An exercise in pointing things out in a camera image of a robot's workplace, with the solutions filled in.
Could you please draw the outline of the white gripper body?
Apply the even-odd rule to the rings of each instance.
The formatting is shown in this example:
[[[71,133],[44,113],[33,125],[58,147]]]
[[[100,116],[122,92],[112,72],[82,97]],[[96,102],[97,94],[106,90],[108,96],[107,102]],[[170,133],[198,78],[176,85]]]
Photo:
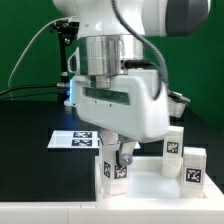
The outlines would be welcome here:
[[[110,89],[90,87],[90,79],[74,76],[79,118],[141,143],[162,140],[170,125],[166,85],[154,69],[131,69],[111,79]]]

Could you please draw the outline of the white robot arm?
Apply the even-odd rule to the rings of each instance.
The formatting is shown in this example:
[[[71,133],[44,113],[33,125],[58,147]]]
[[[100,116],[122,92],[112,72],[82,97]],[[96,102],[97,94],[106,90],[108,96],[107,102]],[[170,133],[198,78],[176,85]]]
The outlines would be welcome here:
[[[149,36],[188,36],[207,19],[211,0],[53,0],[77,24],[73,87],[80,119],[119,135],[117,163],[132,163],[136,142],[164,139],[169,90],[163,55]]]

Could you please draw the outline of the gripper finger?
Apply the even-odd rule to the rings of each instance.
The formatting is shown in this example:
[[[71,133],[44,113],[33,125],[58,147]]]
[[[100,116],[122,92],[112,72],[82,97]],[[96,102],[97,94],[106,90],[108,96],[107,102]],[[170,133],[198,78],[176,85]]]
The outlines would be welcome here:
[[[118,141],[118,134],[107,129],[101,129],[100,140],[103,145],[114,145]]]
[[[125,136],[119,137],[118,162],[121,166],[131,165],[133,162],[133,151],[136,141]]]

